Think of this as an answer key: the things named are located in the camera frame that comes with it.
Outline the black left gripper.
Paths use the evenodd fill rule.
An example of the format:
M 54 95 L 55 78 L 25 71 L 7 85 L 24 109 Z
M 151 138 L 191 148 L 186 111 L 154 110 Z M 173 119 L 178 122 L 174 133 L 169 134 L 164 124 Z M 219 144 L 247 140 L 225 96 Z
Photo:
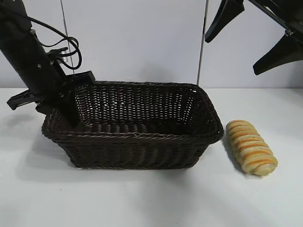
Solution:
M 50 114 L 56 108 L 72 127 L 78 125 L 75 90 L 95 83 L 91 71 L 66 75 L 57 60 L 48 54 L 39 56 L 11 52 L 6 53 L 6 58 L 28 88 L 7 101 L 12 110 L 36 103 L 37 112 Z

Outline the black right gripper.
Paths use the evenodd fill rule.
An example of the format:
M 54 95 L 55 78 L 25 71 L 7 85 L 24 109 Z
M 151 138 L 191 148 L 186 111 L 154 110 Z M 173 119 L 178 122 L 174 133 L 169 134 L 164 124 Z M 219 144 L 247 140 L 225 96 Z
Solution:
M 302 0 L 250 0 L 288 32 L 303 35 Z M 205 34 L 210 43 L 222 29 L 245 10 L 243 0 L 221 0 L 218 11 Z M 296 37 L 284 35 L 276 45 L 254 65 L 255 75 L 278 66 L 303 60 L 303 43 Z

